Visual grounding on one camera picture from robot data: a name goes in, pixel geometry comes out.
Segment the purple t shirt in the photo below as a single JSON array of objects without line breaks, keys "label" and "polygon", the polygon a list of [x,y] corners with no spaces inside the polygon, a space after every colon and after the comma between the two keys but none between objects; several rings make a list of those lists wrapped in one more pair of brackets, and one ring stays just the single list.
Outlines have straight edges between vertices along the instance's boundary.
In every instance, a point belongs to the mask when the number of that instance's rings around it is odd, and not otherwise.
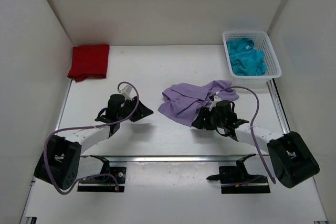
[{"label": "purple t shirt", "polygon": [[173,84],[162,92],[164,102],[158,111],[176,123],[192,126],[201,108],[209,108],[210,97],[217,95],[222,100],[236,101],[239,95],[227,80],[212,81],[204,86],[188,83]]}]

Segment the red t shirt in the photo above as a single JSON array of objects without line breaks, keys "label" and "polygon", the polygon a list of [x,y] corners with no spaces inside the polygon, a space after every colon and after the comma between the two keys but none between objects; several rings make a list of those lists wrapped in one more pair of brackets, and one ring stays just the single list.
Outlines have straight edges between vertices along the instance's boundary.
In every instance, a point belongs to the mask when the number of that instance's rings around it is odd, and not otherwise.
[{"label": "red t shirt", "polygon": [[67,77],[76,82],[87,78],[106,78],[109,49],[108,44],[73,47],[71,68]]}]

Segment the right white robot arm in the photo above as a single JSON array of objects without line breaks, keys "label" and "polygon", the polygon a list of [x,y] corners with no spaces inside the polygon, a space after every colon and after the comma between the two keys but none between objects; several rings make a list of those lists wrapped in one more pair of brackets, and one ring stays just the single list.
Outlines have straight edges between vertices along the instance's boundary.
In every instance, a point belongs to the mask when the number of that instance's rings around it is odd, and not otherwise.
[{"label": "right white robot arm", "polygon": [[221,136],[268,153],[276,178],[287,188],[320,172],[316,159],[299,133],[281,134],[252,126],[249,121],[237,117],[234,107],[234,102],[219,101],[210,108],[202,108],[192,127],[216,132],[222,129]]}]

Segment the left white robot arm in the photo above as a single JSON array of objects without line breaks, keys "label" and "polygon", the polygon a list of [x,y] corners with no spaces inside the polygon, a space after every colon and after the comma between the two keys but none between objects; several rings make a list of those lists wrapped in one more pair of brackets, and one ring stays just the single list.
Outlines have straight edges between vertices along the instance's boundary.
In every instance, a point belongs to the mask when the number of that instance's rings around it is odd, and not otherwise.
[{"label": "left white robot arm", "polygon": [[82,154],[113,136],[123,121],[136,122],[153,114],[137,97],[126,98],[122,94],[110,96],[107,107],[101,109],[95,119],[102,127],[92,125],[73,130],[68,136],[54,134],[45,146],[34,170],[34,176],[56,185],[65,192],[79,180],[93,178],[100,183],[117,182],[117,175],[110,173],[109,161],[99,155],[82,157]]}]

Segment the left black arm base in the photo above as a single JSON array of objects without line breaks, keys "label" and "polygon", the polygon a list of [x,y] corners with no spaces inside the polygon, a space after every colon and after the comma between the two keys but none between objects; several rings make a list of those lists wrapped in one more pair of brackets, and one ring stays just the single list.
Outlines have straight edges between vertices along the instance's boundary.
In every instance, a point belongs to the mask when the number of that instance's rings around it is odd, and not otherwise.
[{"label": "left black arm base", "polygon": [[122,193],[125,190],[127,165],[90,155],[80,159],[77,191],[90,193]]}]

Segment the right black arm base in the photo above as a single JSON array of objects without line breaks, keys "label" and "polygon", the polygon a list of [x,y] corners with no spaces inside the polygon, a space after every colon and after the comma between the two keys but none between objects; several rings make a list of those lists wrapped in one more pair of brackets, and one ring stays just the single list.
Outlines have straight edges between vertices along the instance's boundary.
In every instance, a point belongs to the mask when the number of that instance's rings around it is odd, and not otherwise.
[{"label": "right black arm base", "polygon": [[206,178],[208,182],[220,182],[221,194],[269,194],[268,178],[260,174],[250,174],[245,161],[256,156],[248,154],[235,161],[235,166],[220,166],[219,172]]}]

